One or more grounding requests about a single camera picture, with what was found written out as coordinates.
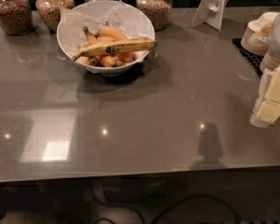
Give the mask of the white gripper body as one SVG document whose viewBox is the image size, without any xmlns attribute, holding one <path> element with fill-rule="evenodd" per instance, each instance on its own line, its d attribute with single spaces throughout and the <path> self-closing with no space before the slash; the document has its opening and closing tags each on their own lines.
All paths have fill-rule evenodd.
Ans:
<svg viewBox="0 0 280 224">
<path fill-rule="evenodd" d="M 263 74 L 261 76 L 261 79 L 260 79 L 260 82 L 259 82 L 259 97 L 256 100 L 255 105 L 253 107 L 253 112 L 254 113 L 257 113 L 259 108 L 260 108 L 260 105 L 261 105 L 261 103 L 264 99 L 264 95 L 265 95 L 265 93 L 268 90 L 268 87 L 270 85 L 272 75 L 273 75 L 272 70 L 267 69 L 267 68 L 264 69 L 264 72 L 263 72 Z"/>
</svg>

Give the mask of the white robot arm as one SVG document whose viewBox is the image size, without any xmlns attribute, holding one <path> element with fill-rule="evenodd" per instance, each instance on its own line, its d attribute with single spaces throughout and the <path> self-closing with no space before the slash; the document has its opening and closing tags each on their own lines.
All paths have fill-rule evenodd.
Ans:
<svg viewBox="0 0 280 224">
<path fill-rule="evenodd" d="M 260 70 L 259 98 L 253 107 L 250 123 L 267 128 L 280 118 L 280 12 L 273 21 L 269 48 L 260 63 Z"/>
</svg>

